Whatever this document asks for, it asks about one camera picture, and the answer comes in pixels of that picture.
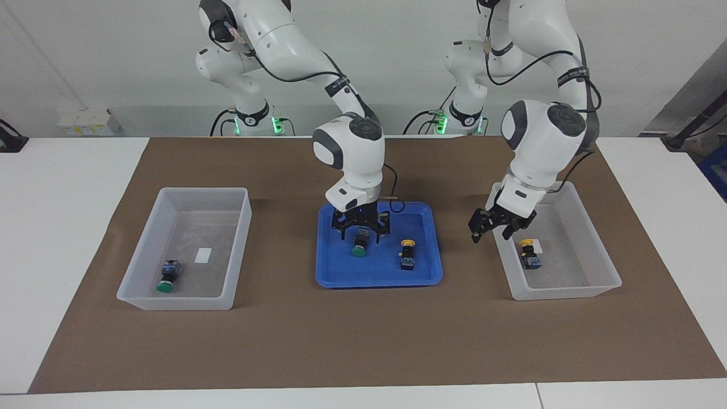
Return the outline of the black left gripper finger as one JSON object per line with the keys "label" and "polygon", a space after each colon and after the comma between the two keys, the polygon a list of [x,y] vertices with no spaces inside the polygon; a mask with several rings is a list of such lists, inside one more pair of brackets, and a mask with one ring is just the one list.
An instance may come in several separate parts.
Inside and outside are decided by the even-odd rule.
{"label": "black left gripper finger", "polygon": [[518,230],[527,229],[532,221],[535,219],[536,214],[532,213],[529,217],[523,218],[522,216],[509,215],[507,222],[502,232],[503,239],[510,239],[512,235]]}
{"label": "black left gripper finger", "polygon": [[469,230],[471,233],[471,239],[474,244],[480,242],[481,238],[485,233],[490,231],[490,223],[488,218],[488,212],[484,209],[475,209],[470,220]]}

